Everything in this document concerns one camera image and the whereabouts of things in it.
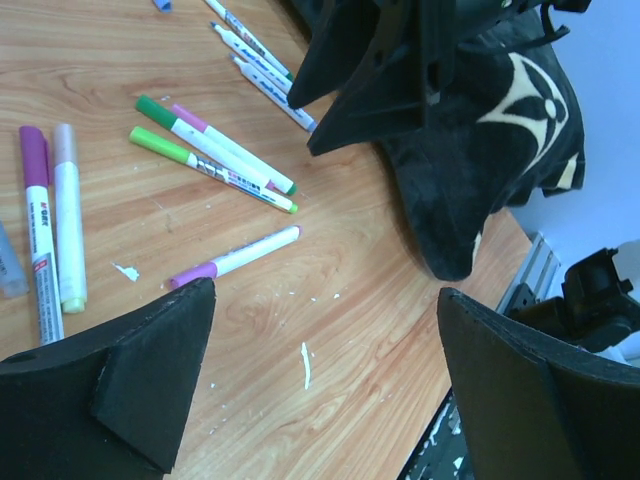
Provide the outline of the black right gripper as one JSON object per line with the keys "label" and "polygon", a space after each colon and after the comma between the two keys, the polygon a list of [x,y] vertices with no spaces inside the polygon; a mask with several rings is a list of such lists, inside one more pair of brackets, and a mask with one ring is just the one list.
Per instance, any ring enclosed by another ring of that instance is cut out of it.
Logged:
{"label": "black right gripper", "polygon": [[[455,52],[506,54],[551,44],[569,33],[554,27],[552,9],[582,14],[589,0],[559,1],[309,1],[318,7],[309,49],[288,100],[302,107],[336,97],[308,147],[339,148],[414,132],[425,108],[439,102],[454,76]],[[470,40],[538,9],[542,35],[484,48]]]}

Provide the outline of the light blue pen cap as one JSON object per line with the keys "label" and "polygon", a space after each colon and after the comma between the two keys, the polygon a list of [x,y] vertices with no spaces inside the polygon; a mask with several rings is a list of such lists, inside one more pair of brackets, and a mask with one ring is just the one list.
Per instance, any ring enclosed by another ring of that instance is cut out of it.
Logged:
{"label": "light blue pen cap", "polygon": [[171,13],[173,11],[173,2],[171,0],[152,0],[152,3],[161,13]]}

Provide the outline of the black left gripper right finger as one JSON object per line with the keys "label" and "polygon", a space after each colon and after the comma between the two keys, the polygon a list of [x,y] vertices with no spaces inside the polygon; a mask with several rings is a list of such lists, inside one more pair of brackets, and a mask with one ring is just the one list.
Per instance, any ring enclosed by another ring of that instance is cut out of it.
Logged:
{"label": "black left gripper right finger", "polygon": [[438,329],[478,479],[636,479],[639,371],[441,289]]}

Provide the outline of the dark green cap marker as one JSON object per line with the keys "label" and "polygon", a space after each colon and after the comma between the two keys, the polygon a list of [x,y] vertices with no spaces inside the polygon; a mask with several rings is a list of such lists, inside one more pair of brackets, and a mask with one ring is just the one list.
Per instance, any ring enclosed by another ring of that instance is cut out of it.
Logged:
{"label": "dark green cap marker", "polygon": [[242,38],[250,47],[252,47],[261,57],[263,57],[271,66],[273,66],[279,73],[283,74],[288,80],[293,81],[294,76],[273,54],[269,51],[262,42],[239,20],[233,13],[226,8],[220,1],[217,0],[205,0],[205,3],[214,10],[218,16],[228,25],[231,29]]}

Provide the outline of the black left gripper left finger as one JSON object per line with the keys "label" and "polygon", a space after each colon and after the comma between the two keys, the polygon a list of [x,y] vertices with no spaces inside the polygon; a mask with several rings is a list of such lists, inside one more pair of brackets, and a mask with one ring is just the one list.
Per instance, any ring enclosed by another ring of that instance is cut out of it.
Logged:
{"label": "black left gripper left finger", "polygon": [[4,479],[161,479],[213,325],[212,280],[1,362]]}

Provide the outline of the lavender cap marker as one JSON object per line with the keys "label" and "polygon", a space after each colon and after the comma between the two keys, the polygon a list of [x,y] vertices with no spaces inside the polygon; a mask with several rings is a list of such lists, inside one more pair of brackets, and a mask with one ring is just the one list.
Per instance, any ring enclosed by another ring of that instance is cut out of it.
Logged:
{"label": "lavender cap marker", "polygon": [[230,54],[232,62],[238,67],[241,74],[252,83],[260,92],[269,98],[278,108],[286,113],[293,121],[295,121],[303,130],[313,133],[317,123],[303,109],[292,109],[282,91],[271,82],[267,77],[261,74],[255,67],[248,62],[242,60],[235,54]]}

